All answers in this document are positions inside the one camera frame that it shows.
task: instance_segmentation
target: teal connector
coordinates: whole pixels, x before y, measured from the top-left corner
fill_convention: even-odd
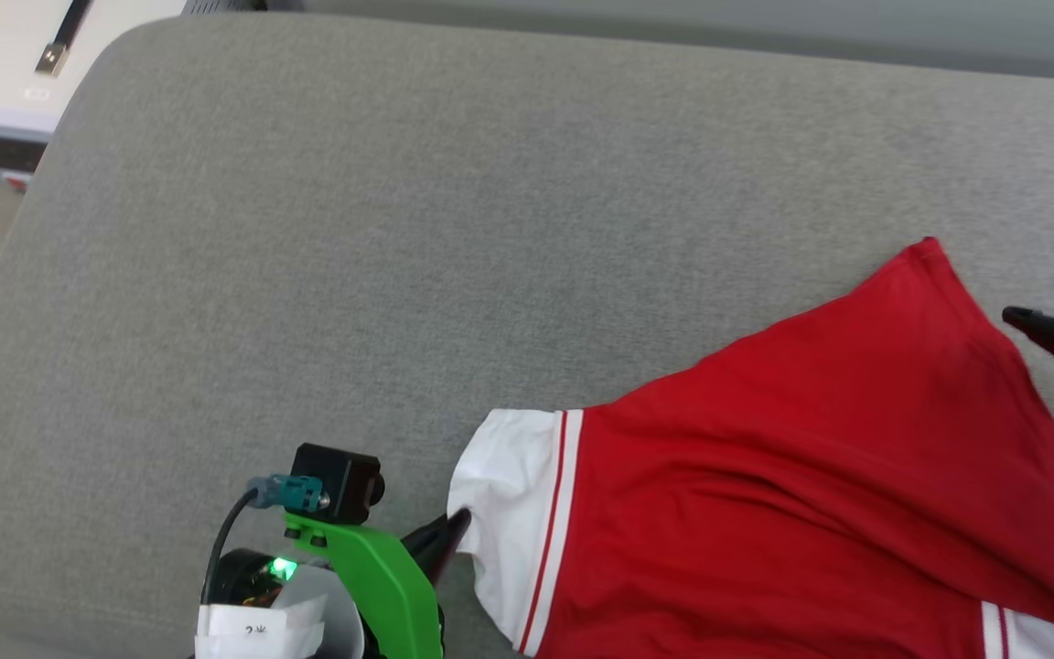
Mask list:
[[[258,490],[251,508],[272,508],[281,505],[298,512],[315,512],[331,505],[331,497],[323,491],[323,483],[313,476],[271,474],[251,479],[247,490]]]

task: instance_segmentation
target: gray cushion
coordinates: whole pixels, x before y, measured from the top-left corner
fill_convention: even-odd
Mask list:
[[[298,443],[379,454],[373,522],[409,530],[488,409],[613,399],[925,234],[993,317],[1054,309],[1054,80],[143,26],[84,80],[0,259],[0,628],[188,655],[218,522]],[[1054,363],[1024,353],[1054,412]],[[280,530],[252,513],[231,544]],[[460,560],[442,587],[452,656],[510,656],[471,580]]]

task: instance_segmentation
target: white stripe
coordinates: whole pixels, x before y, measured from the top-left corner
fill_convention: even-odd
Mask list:
[[[1008,659],[1019,656],[1016,647],[1019,647],[1019,631],[1016,629],[1016,617],[1012,616],[1011,608],[1002,609],[1002,625],[1008,629]]]
[[[1003,659],[999,607],[990,601],[982,603],[982,656],[983,659]]]
[[[582,409],[568,412],[568,427],[564,437],[564,473],[560,477],[559,500],[555,503],[555,520],[551,527],[551,547],[547,551],[544,566],[544,584],[539,589],[535,619],[531,622],[530,635],[524,655],[534,656],[540,642],[544,641],[544,631],[551,616],[551,598],[555,596],[555,580],[560,575],[560,562],[564,558],[564,546],[568,539],[568,520],[572,513],[572,491],[577,484],[577,456],[580,453],[580,429],[585,421]]]

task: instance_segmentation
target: red stripe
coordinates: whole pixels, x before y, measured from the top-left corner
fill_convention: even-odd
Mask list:
[[[535,595],[530,598],[530,608],[527,609],[527,626],[524,627],[524,638],[519,642],[519,655],[526,655],[527,638],[530,637],[530,625],[535,621],[535,606],[539,605],[539,593],[544,587],[544,568],[547,567],[547,554],[551,549],[551,531],[555,528],[555,508],[560,504],[560,481],[564,479],[564,445],[568,439],[568,412],[560,418],[560,453],[557,456],[555,490],[551,492],[551,517],[547,520],[547,535],[544,536],[544,557],[539,560],[539,575],[535,577]]]
[[[999,631],[1002,633],[1002,659],[1011,659],[1011,648],[1008,646],[1008,610],[1001,606],[999,609]]]

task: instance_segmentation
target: green led light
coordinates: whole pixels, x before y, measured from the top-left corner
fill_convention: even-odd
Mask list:
[[[298,563],[295,563],[293,560],[275,559],[271,563],[271,574],[276,579],[289,581],[295,575],[296,567],[298,567]]]

